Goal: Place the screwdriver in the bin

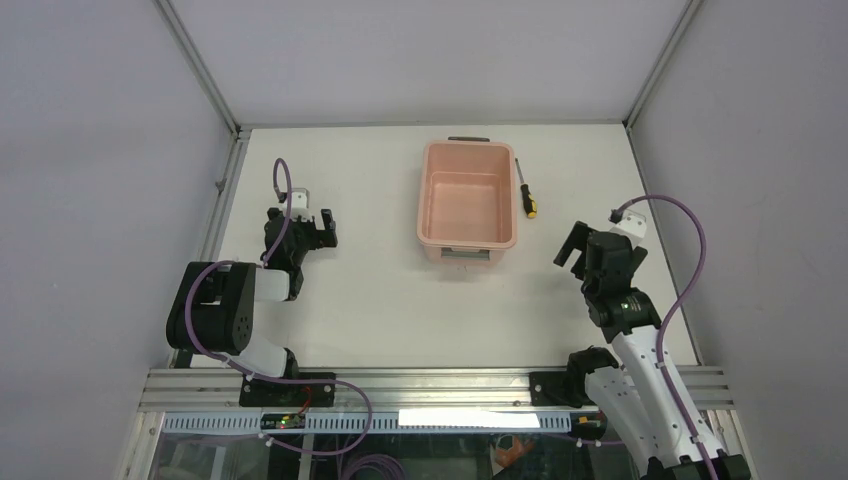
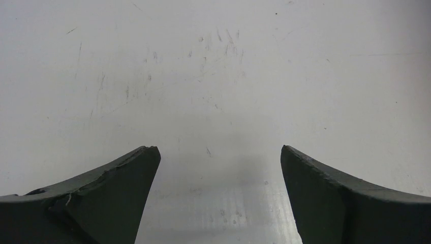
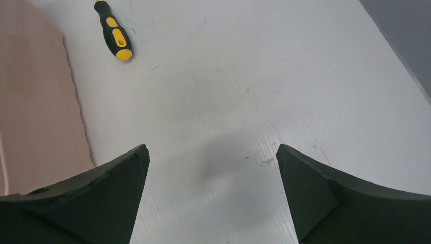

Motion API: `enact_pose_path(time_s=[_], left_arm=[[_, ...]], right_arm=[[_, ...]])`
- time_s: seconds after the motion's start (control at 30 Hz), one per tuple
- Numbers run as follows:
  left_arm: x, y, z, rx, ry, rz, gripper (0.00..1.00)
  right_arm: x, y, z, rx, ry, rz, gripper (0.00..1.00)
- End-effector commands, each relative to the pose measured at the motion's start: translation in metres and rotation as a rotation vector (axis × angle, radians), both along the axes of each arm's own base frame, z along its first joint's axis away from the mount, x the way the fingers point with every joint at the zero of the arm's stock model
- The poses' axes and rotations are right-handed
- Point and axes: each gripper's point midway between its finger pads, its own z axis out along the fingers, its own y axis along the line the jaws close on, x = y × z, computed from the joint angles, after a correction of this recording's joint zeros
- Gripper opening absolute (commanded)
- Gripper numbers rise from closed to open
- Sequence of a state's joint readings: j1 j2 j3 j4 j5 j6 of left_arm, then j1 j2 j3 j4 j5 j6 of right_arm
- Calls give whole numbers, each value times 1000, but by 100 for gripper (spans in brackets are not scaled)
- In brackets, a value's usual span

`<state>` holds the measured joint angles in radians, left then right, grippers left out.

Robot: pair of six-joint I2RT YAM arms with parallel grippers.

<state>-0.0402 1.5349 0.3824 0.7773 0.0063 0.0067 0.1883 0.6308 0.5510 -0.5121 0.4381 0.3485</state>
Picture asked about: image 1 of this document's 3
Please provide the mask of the yellow black screwdriver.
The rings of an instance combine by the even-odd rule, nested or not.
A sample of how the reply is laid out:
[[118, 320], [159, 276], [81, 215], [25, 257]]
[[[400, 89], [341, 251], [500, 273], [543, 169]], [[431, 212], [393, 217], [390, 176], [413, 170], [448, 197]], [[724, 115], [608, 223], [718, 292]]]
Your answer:
[[514, 161], [515, 161], [516, 174], [518, 176], [519, 183], [520, 183], [521, 201], [522, 201], [522, 207], [524, 209], [525, 215], [529, 219], [536, 218], [537, 215], [538, 215], [538, 207], [537, 207], [536, 201], [535, 201], [535, 199], [534, 199], [534, 197], [531, 193], [531, 190], [529, 188], [528, 183], [525, 181], [525, 177], [524, 177], [523, 172], [522, 172], [522, 168], [521, 168], [521, 165], [520, 165], [519, 158], [516, 157], [514, 159]]

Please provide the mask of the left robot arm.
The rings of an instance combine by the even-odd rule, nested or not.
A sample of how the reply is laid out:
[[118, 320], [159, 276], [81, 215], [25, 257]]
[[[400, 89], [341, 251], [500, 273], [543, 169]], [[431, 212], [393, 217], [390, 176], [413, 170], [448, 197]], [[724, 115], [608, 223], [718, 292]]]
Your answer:
[[294, 403], [301, 380], [294, 353], [255, 332], [258, 303], [292, 302], [300, 295], [306, 255], [338, 246], [332, 211], [315, 217], [304, 209], [290, 216], [276, 207], [264, 225], [266, 251], [258, 264], [239, 261], [191, 262], [186, 266], [166, 321], [168, 344], [207, 355], [264, 379], [263, 394], [277, 406]]

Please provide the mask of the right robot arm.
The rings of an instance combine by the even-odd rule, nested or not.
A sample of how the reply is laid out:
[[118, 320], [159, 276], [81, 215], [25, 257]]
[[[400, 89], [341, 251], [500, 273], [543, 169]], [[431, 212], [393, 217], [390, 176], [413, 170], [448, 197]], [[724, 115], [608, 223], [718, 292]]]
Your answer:
[[749, 479], [699, 414], [665, 348], [662, 322], [632, 279], [647, 255], [621, 231], [576, 222], [554, 259], [571, 271], [606, 346], [570, 354], [558, 399], [594, 404], [610, 420], [643, 479]]

